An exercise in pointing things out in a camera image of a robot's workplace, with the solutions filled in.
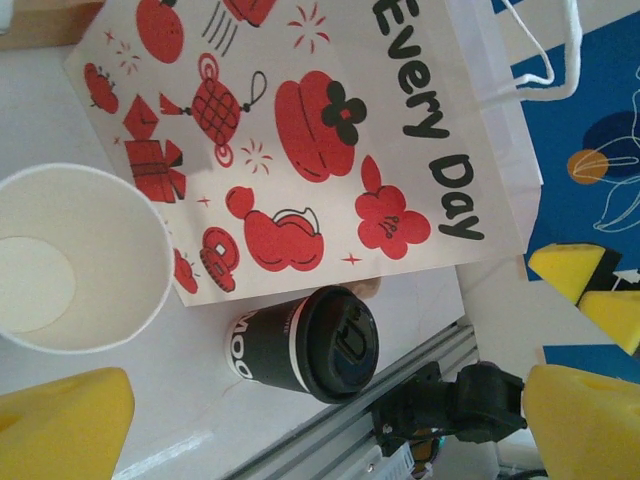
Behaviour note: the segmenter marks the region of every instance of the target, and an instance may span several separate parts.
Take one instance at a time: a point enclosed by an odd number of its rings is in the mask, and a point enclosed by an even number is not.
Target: paper cup
[[[48,164],[0,182],[0,334],[52,353],[131,340],[171,288],[173,252],[149,200],[113,175]]]
[[[331,286],[236,319],[225,353],[242,378],[344,403],[373,377],[378,332],[361,300]]]

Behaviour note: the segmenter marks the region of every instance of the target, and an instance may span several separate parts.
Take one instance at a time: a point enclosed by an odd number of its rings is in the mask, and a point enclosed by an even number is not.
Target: yellow sponge
[[[597,245],[549,245],[531,255],[529,267],[575,304],[605,252]]]
[[[640,385],[536,366],[523,406],[553,480],[640,478]]]
[[[629,355],[637,352],[640,346],[639,291],[587,292],[578,308]]]
[[[0,478],[111,479],[133,409],[118,368],[0,396]]]

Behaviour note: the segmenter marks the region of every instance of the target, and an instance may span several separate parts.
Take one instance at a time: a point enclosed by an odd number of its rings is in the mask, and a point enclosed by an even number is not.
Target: cup rim
[[[160,215],[160,212],[158,212],[158,210],[154,207],[151,200],[149,200],[140,190],[138,190],[136,187],[131,185],[126,180],[123,180],[122,178],[112,173],[105,172],[104,170],[100,170],[95,167],[90,167],[88,165],[81,165],[77,163],[53,162],[53,163],[43,163],[40,165],[34,165],[31,167],[24,168],[0,180],[0,191],[2,191],[8,185],[20,180],[21,178],[27,177],[33,173],[47,171],[47,170],[76,170],[76,171],[83,171],[85,173],[90,173],[92,175],[97,175],[99,177],[106,178],[116,184],[123,186],[125,189],[129,190],[135,196],[141,199],[142,202],[147,206],[149,211],[152,213],[152,215],[155,217],[155,219],[158,221],[159,225],[162,227],[162,231],[164,232],[164,239],[165,239],[164,260],[167,264],[167,268],[169,272],[169,274],[167,275],[166,285],[160,299],[158,300],[158,304],[153,309],[153,311],[149,314],[147,319],[131,335],[129,335],[127,338],[124,338],[122,340],[118,340],[117,342],[112,342],[112,343],[108,343],[105,345],[100,345],[98,347],[92,347],[92,348],[82,348],[77,350],[61,350],[61,349],[43,347],[31,342],[24,341],[21,338],[17,337],[15,334],[7,331],[6,329],[3,329],[1,326],[0,326],[0,336],[6,338],[7,340],[10,340],[11,342],[17,345],[29,348],[31,350],[36,350],[43,353],[53,353],[58,355],[83,355],[87,353],[98,353],[98,352],[103,352],[105,350],[110,350],[112,348],[123,345],[131,341],[136,336],[138,336],[138,334],[140,334],[142,330],[147,328],[147,326],[149,326],[151,321],[158,316],[158,313],[166,303],[167,298],[169,297],[169,293],[171,291],[171,287],[173,286],[173,272],[175,270],[175,258],[173,255],[173,246],[171,244],[169,232],[167,231],[167,228],[164,224],[164,219]]]

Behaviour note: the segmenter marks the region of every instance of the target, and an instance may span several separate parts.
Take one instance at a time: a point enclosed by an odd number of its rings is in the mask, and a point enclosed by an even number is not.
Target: cup lid
[[[354,395],[371,381],[378,363],[373,315],[358,297],[341,287],[327,292],[314,307],[308,312],[307,336],[314,380],[330,396]]]

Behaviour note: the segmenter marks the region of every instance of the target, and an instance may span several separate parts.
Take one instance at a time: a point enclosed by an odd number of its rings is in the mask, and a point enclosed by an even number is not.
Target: white table
[[[112,171],[62,70],[68,52],[0,54],[0,178],[60,161]],[[48,355],[0,340],[0,394],[120,366],[136,412],[114,478],[217,478],[325,407],[308,395],[240,381],[222,352],[235,315],[302,295],[186,309],[172,292],[148,329],[99,354]],[[369,305],[380,332],[379,370],[463,314],[453,268],[387,278]]]

